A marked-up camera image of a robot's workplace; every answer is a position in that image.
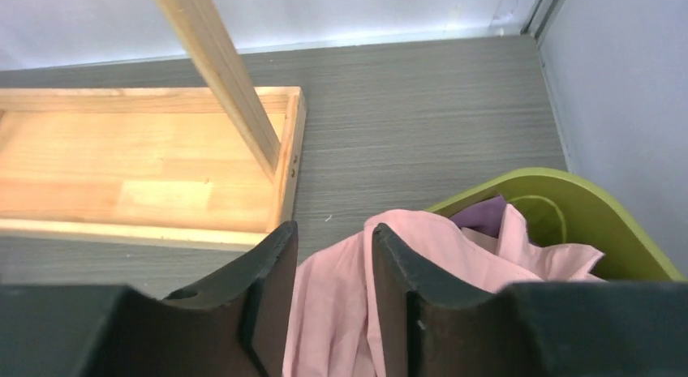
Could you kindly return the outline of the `pink dress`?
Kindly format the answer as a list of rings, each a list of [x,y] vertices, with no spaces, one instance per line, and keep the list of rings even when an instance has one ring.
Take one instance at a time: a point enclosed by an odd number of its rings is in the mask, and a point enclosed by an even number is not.
[[[513,282],[589,281],[603,257],[585,244],[537,246],[526,219],[509,203],[497,238],[458,228],[449,217],[430,212],[382,212],[357,234],[297,267],[285,376],[385,375],[372,268],[372,233],[379,224],[451,275],[491,293]]]

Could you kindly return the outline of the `green plastic basket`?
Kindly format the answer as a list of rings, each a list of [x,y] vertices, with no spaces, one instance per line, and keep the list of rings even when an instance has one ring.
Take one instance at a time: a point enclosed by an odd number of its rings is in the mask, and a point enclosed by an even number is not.
[[[535,244],[581,243],[602,251],[604,258],[593,272],[605,280],[686,280],[613,196],[565,171],[516,169],[433,204],[428,211],[450,217],[497,195],[525,217]]]

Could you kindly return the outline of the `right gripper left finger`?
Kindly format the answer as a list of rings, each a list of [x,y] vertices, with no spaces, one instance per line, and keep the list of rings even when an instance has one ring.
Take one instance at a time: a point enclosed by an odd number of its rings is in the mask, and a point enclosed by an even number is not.
[[[279,376],[298,226],[163,299],[129,285],[4,285],[4,376]]]

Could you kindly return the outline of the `purple skirt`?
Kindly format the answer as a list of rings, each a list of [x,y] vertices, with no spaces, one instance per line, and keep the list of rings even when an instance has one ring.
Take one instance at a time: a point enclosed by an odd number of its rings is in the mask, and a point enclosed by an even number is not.
[[[472,204],[453,214],[450,220],[458,228],[472,229],[478,233],[497,238],[501,230],[502,219],[507,201],[502,195]]]

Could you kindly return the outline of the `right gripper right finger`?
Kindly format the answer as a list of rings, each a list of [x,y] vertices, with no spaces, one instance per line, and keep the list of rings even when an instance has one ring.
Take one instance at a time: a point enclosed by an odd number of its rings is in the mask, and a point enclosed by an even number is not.
[[[372,233],[389,376],[684,376],[687,286],[525,282],[489,293]]]

